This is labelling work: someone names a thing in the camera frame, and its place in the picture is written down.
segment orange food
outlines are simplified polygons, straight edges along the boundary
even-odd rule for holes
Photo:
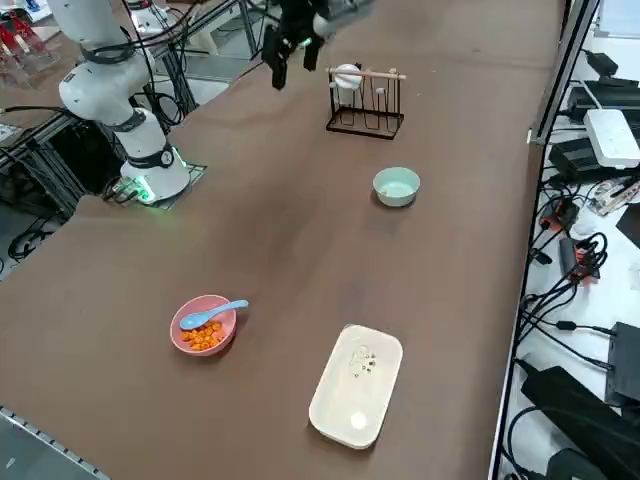
[[[189,344],[189,347],[196,352],[215,347],[225,339],[226,335],[222,330],[220,322],[207,322],[201,327],[182,332],[182,341]]]

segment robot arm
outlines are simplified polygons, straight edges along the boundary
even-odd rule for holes
[[[262,59],[273,71],[272,85],[280,90],[287,79],[287,59],[305,48],[304,67],[316,68],[325,39],[338,29],[366,16],[375,0],[280,0],[282,16],[278,28],[268,26]]]
[[[104,124],[118,138],[127,156],[120,173],[135,182],[138,200],[150,204],[180,193],[189,184],[189,171],[155,115],[129,103],[149,82],[147,62],[152,69],[153,56],[127,45],[108,0],[49,0],[49,6],[85,58],[60,82],[64,105],[80,118]],[[102,49],[113,46],[118,48]]]

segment blue spoon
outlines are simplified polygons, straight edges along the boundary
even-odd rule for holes
[[[225,303],[219,307],[216,307],[207,312],[190,313],[182,320],[180,320],[180,328],[183,330],[193,330],[194,328],[201,327],[216,315],[226,312],[227,310],[235,310],[236,308],[245,308],[249,306],[249,302],[246,300],[236,300],[235,302]]]

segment white router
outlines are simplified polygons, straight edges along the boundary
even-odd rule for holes
[[[309,420],[326,437],[358,450],[380,433],[402,361],[397,338],[347,325],[316,387]]]
[[[623,169],[640,164],[638,142],[620,110],[588,110],[584,125],[600,165]]]

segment light green bowl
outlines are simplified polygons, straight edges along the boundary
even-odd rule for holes
[[[404,167],[385,168],[373,179],[378,199],[389,207],[404,207],[413,202],[420,189],[420,177]]]

